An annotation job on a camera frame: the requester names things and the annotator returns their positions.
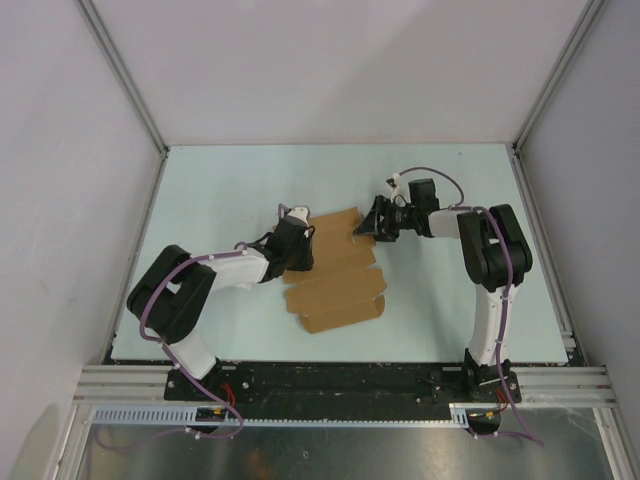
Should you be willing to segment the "brown cardboard box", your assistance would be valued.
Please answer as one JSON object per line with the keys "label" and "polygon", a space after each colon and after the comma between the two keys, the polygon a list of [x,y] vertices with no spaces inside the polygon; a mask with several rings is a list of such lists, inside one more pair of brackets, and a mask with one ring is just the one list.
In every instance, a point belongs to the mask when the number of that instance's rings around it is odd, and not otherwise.
{"label": "brown cardboard box", "polygon": [[384,312],[387,283],[376,266],[376,242],[353,234],[361,220],[356,207],[312,217],[313,268],[283,275],[287,311],[310,334],[373,320]]}

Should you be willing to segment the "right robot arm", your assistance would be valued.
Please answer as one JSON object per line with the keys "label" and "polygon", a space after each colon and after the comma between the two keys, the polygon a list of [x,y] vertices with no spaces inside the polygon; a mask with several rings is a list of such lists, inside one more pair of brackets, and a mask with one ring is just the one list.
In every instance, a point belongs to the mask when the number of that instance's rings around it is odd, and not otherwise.
{"label": "right robot arm", "polygon": [[532,269],[533,255],[513,208],[462,203],[444,208],[431,178],[409,181],[406,196],[400,193],[398,174],[387,184],[391,193],[374,198],[353,234],[394,242],[410,230],[425,238],[457,240],[476,287],[474,328],[461,373],[451,377],[444,372],[428,381],[431,388],[451,389],[473,401],[514,402],[517,382],[509,378],[508,329],[515,295]]}

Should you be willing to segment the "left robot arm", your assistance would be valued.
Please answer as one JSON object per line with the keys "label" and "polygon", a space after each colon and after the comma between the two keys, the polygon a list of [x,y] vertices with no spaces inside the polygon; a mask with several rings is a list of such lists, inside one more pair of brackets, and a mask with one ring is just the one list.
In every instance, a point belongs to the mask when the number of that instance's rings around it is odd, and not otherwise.
{"label": "left robot arm", "polygon": [[315,231],[308,209],[298,206],[285,210],[273,230],[230,251],[193,256],[169,245],[133,287],[126,309],[138,320],[140,336],[163,350],[197,398],[210,399],[221,387],[220,360],[198,329],[209,295],[310,271]]}

